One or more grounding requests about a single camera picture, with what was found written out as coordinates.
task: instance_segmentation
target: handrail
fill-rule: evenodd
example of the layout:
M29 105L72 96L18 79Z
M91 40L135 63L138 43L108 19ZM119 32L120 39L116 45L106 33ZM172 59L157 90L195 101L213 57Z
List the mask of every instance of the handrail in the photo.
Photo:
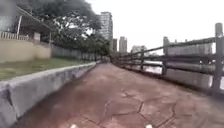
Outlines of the handrail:
M170 43L168 38L164 37L163 46L152 48L149 50L144 50L142 48L140 52L130 53L127 55L119 56L117 58L113 58L113 61L114 61L113 63L121 67L131 66L131 68L134 67L135 70L136 68L139 68L139 71L142 73L146 72L144 70L145 66L160 67L162 68L162 74L160 75L163 77L166 77L168 69L213 75L213 83L212 83L211 90L214 92L220 91L221 78L222 76L224 76L224 71L223 71L224 36L222 32L222 24L217 23L215 30L216 30L215 37L192 40L192 41L181 42L181 43ZM216 45L215 54L213 54L212 50L210 50L212 48L212 45L206 45L211 43L215 43ZM194 47L193 50L201 50L201 47L198 47L198 45L204 45L202 47L202 52L201 51L196 51L196 53L190 52L191 47L188 47L188 46L193 46ZM145 56L145 53L156 51L156 50L163 50L164 55ZM179 51L181 53L179 53L179 55L172 55L170 53L171 50L176 50L177 54L179 53ZM149 61L149 62L158 61L158 62L162 62L162 64L146 63L146 61Z
M210 44L210 43L214 43L215 42L215 37L210 37L210 38L205 38L205 39L200 39L200 40L192 40L192 41L188 41L188 42L179 42L179 43L171 43L169 45L166 46L160 46L157 48L152 48L149 50L145 50L143 51L143 53L146 52L152 52L152 51L156 51L156 50L160 50L160 49L164 49L164 48L170 48L170 47L184 47L184 46L191 46L191 45L203 45L203 44ZM133 55L137 55L140 54L140 52L135 52L135 53L131 53L125 56L133 56Z

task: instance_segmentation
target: concrete curb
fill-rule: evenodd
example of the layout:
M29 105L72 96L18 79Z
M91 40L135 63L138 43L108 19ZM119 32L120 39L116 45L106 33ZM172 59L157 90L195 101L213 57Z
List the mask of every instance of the concrete curb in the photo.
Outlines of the concrete curb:
M52 69L0 82L0 128L18 118L73 78L80 78L99 62Z

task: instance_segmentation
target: fence post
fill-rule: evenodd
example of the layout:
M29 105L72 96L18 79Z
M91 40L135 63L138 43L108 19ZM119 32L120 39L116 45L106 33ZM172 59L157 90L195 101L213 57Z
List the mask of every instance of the fence post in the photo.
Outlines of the fence post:
M140 70L143 71L144 70L144 47L142 46L141 48L141 66L140 66Z
M166 56L168 56L168 47L166 47L168 44L169 44L168 37L163 37L163 46L165 46L163 49L163 53L164 53L165 59L166 59ZM166 65L167 65L167 61L164 60L163 67L162 67L162 75L166 75L166 72L167 72Z
M215 25L215 42L216 42L216 55L215 55L215 73L213 75L212 81L212 91L218 92L220 90L220 83L222 79L222 71L223 71L223 64L222 64L222 56L223 56L223 29L222 23L217 23Z

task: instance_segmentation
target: building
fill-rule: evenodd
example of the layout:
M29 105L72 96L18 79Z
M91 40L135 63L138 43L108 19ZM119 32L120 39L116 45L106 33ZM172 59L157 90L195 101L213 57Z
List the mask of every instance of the building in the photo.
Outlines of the building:
M27 12L31 9L29 3L30 0L0 0L0 32L28 36L37 42L49 42L51 29Z
M117 39L113 39L113 52L117 52Z
M99 15L101 22L100 34L110 41L110 50L113 51L113 19L110 12L101 12Z
M127 41L127 38L126 37L120 37L120 40L119 40L119 52L120 53L127 53L127 44L128 41Z
M146 46L140 46L140 45L134 45L131 49L131 52L132 53L136 53L136 52L141 52L141 49L144 49L144 50L147 50L147 47Z

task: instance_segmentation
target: path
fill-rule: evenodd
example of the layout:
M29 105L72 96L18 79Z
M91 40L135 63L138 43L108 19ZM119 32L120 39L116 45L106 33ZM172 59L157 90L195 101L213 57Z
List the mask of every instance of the path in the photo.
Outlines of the path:
M13 128L223 128L224 107L202 94L101 64Z

